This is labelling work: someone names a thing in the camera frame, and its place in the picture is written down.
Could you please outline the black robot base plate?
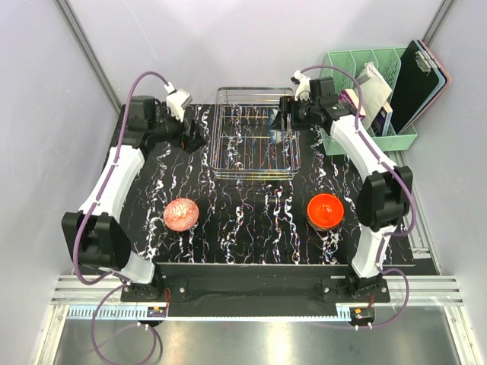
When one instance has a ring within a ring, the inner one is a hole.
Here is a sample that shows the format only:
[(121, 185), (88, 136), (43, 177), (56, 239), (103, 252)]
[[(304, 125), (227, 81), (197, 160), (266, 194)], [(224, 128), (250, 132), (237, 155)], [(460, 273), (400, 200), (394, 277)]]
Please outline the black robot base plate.
[(169, 301), (171, 318), (335, 321), (340, 308), (390, 302), (384, 278), (360, 288), (343, 266), (158, 263), (150, 284), (123, 290), (127, 303)]

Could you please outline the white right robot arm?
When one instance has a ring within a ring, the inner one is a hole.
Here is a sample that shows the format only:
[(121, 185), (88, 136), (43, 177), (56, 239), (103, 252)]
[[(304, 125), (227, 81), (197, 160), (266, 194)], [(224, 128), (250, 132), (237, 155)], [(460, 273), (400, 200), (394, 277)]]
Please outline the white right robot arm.
[(342, 289), (354, 301), (365, 300), (380, 289), (384, 253), (408, 213), (415, 213), (413, 174), (397, 166), (373, 141), (360, 120), (361, 108), (342, 105), (331, 77), (311, 79), (296, 71), (297, 89), (283, 96), (270, 124), (272, 130), (288, 132), (321, 127), (350, 157), (362, 180), (355, 210), (361, 224), (358, 248)]

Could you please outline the blue white patterned bowl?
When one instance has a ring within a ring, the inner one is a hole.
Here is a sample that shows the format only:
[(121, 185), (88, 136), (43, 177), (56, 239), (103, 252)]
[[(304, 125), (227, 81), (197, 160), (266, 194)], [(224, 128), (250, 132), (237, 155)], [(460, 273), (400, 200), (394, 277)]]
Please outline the blue white patterned bowl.
[(288, 143), (291, 140), (290, 131), (281, 132), (278, 130), (277, 114), (278, 109), (270, 109), (267, 117), (269, 140), (273, 145)]

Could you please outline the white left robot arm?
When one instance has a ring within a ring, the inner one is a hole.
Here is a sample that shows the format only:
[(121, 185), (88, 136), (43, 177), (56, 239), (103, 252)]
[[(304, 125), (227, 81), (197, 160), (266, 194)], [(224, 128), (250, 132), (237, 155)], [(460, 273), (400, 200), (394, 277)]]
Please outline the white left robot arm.
[(119, 224), (123, 205), (148, 155), (157, 144), (193, 153), (205, 145), (198, 122), (182, 121), (170, 113), (168, 103), (155, 97), (133, 97), (121, 109), (118, 136), (110, 146), (103, 171), (86, 201), (76, 212), (62, 218), (62, 231), (79, 281), (96, 284), (81, 275), (82, 268), (99, 270), (138, 284), (138, 292), (149, 301), (164, 293), (154, 263), (141, 258)]

